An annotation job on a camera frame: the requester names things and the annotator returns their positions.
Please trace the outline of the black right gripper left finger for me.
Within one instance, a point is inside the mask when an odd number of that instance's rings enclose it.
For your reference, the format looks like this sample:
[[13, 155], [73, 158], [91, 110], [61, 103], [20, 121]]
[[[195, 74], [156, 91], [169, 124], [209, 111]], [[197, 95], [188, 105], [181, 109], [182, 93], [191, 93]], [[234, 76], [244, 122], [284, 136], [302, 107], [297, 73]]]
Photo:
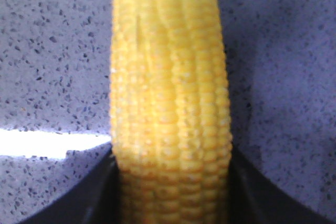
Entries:
[[22, 223], [118, 223], [119, 170], [112, 151], [85, 178]]

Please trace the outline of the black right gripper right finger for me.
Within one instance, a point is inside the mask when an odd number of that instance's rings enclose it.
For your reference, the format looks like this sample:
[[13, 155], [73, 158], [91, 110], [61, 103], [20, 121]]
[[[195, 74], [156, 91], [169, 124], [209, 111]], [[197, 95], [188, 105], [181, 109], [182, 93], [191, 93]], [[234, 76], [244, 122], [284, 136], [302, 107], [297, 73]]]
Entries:
[[280, 190], [237, 148], [229, 165], [230, 223], [333, 223]]

